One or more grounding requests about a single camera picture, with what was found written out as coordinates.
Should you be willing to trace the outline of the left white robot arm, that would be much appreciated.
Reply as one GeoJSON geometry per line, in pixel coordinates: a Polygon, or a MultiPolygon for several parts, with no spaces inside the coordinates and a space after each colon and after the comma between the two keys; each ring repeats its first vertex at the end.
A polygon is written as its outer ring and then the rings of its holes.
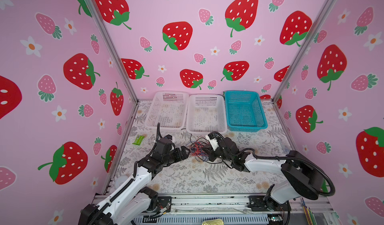
{"type": "Polygon", "coordinates": [[[106,199],[82,211],[80,225],[127,225],[146,210],[156,208],[158,193],[147,184],[163,168],[186,160],[191,150],[176,148],[171,136],[160,138],[148,155],[135,162],[133,174],[106,199]]]}

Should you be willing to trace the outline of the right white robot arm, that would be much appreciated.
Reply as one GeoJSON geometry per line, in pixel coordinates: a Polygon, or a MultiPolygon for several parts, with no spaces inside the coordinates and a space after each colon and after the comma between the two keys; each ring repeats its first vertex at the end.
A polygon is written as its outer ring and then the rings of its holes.
{"type": "Polygon", "coordinates": [[[330,177],[298,151],[290,151],[284,157],[265,157],[258,156],[255,149],[239,150],[235,142],[217,132],[206,135],[206,140],[209,145],[203,150],[211,162],[221,159],[239,172],[266,172],[286,178],[282,183],[271,185],[264,197],[250,204],[254,211],[289,210],[290,200],[303,197],[314,201],[336,193],[330,177]]]}

